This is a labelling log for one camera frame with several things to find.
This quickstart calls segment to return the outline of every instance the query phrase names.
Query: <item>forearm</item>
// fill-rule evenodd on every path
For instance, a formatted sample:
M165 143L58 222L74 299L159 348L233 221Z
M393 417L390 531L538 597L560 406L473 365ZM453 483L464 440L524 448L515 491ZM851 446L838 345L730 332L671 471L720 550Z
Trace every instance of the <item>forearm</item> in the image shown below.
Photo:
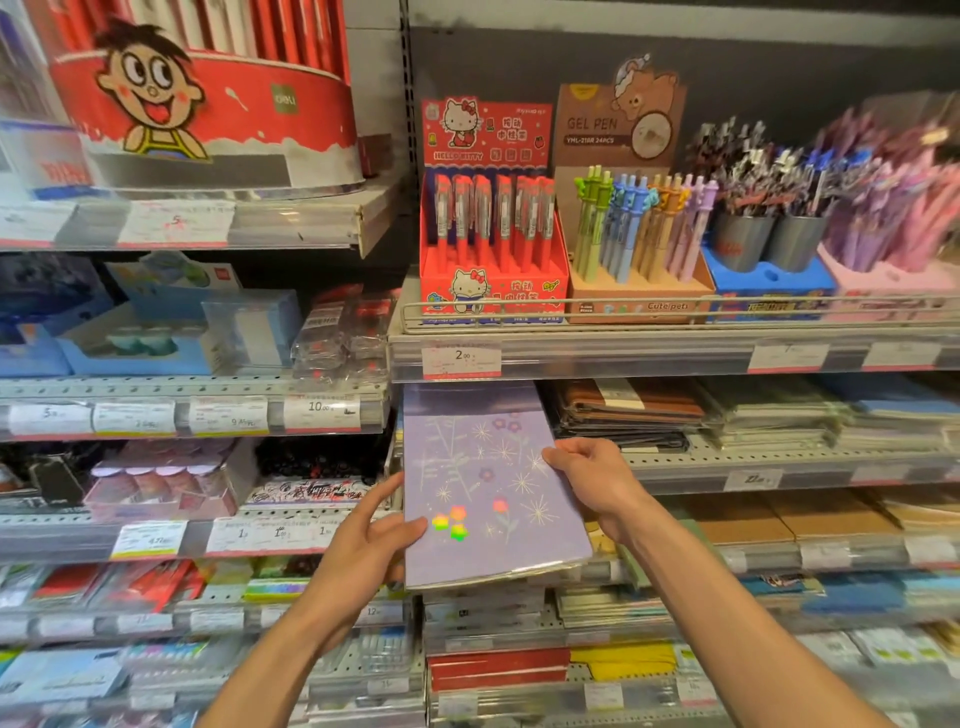
M233 672L199 728L286 728L333 629L292 607Z
M652 497L623 521L628 548L739 725L891 725L777 624Z

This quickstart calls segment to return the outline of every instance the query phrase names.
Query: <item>cartoon eye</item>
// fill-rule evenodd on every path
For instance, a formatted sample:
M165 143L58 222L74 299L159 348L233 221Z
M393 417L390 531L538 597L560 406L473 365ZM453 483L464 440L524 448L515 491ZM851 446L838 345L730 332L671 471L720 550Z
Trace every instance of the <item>cartoon eye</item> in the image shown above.
M150 61L150 73L160 88L169 88L174 84L173 77L170 74L170 66L164 59L153 59Z
M124 54L123 72L137 85L143 85L147 80L147 69L143 67L143 61L133 53Z

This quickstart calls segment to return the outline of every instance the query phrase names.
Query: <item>black hair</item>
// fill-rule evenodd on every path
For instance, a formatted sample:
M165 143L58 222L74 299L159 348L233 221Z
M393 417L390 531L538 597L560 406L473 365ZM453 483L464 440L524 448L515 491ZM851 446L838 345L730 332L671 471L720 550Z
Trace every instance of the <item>black hair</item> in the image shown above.
M168 58L190 62L190 57L173 40L160 34L162 28L157 25L133 25L123 18L113 16L109 27L94 38L97 48L124 51L135 43L152 48Z

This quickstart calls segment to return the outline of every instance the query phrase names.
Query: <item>hello kitty character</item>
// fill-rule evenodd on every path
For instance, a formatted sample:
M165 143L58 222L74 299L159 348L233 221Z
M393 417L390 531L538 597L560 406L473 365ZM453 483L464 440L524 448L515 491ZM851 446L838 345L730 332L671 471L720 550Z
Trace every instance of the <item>hello kitty character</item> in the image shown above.
M477 140L476 130L480 128L480 114L477 112L476 99L446 100L444 129L453 132L451 147L469 149Z
M490 295L490 284L487 283L487 271L483 268L473 268L467 271L457 270L453 274L450 284L450 293L454 301L479 301ZM479 313L483 310L482 303L455 303L453 310L457 313Z

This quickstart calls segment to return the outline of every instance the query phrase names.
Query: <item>pink display box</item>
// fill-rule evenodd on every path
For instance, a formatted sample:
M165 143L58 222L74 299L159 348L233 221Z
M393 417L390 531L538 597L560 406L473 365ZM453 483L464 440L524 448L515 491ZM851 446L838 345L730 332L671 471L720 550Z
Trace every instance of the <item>pink display box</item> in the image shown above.
M98 479L84 498L97 522L192 521L232 516L250 495L257 479L253 449L257 438L241 438L223 465L226 487L212 496L172 493L168 500L144 500L138 492L117 487L111 478Z
M960 276L950 266L934 260L922 273L907 273L887 262L880 262L870 273L858 273L838 263L820 246L820 259L837 281L837 297L842 296L917 296L912 301L869 302L834 301L824 321L860 323L872 321L936 321L960 302L940 298L960 293Z

